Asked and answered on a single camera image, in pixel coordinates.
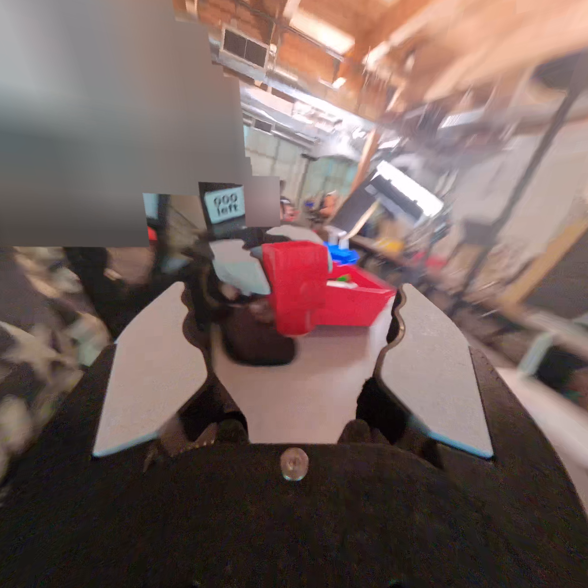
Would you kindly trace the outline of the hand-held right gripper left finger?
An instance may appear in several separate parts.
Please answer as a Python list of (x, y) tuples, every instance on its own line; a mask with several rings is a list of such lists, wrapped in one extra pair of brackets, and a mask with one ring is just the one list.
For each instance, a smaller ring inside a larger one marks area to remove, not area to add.
[(183, 283), (173, 283), (134, 317), (115, 340), (114, 359), (92, 449), (94, 458), (155, 440), (205, 386), (201, 349), (183, 332)]

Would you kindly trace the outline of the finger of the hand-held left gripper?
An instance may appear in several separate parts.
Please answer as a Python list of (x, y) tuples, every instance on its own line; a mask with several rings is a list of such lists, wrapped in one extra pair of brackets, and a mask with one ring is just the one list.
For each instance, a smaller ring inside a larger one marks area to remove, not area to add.
[(212, 266), (217, 278), (245, 296), (268, 296), (270, 285), (261, 262), (245, 249), (242, 239), (210, 242)]

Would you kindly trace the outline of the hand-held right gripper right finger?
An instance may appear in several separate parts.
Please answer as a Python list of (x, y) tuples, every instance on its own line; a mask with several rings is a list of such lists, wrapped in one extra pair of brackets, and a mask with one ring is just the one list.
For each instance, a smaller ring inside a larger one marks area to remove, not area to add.
[(460, 329), (410, 284), (397, 292), (391, 327), (398, 331), (379, 353), (378, 383), (427, 438), (492, 459), (472, 354)]

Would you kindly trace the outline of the red foam block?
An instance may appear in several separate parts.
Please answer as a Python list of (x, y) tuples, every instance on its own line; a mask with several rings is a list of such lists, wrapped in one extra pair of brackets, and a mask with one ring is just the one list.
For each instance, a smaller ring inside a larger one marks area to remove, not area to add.
[(329, 252), (311, 241), (262, 245), (262, 265), (270, 285), (276, 330), (286, 337), (310, 333), (326, 303)]

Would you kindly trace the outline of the red plastic bin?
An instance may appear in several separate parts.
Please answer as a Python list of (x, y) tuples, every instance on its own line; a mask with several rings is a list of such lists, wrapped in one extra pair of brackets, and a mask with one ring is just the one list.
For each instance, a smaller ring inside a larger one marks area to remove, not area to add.
[(315, 313), (315, 324), (370, 327), (395, 294), (393, 286), (367, 270), (334, 262), (326, 302)]

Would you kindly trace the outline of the blue plastic bin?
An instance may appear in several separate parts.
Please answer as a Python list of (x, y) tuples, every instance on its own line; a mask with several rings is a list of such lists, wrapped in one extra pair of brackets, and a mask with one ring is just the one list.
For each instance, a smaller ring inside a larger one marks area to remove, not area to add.
[(333, 245), (328, 242), (324, 242), (323, 244), (326, 246), (333, 264), (338, 263), (342, 266), (352, 266), (356, 265), (359, 261), (360, 255), (353, 249), (343, 249), (339, 245)]

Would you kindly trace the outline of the black dimpled pad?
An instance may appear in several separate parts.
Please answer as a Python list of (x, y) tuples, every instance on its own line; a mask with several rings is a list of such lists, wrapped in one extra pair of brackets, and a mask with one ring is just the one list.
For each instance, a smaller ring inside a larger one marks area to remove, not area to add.
[(276, 329), (267, 297), (231, 306), (219, 326), (225, 351), (239, 364), (284, 366), (296, 356), (295, 341)]

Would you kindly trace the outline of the bright light panel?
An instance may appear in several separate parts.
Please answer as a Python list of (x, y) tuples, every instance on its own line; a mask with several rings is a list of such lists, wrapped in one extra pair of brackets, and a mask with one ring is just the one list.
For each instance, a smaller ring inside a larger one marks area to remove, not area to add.
[(443, 202), (392, 164), (381, 161), (371, 179), (378, 199), (394, 215), (403, 215), (412, 224), (433, 218), (443, 210)]

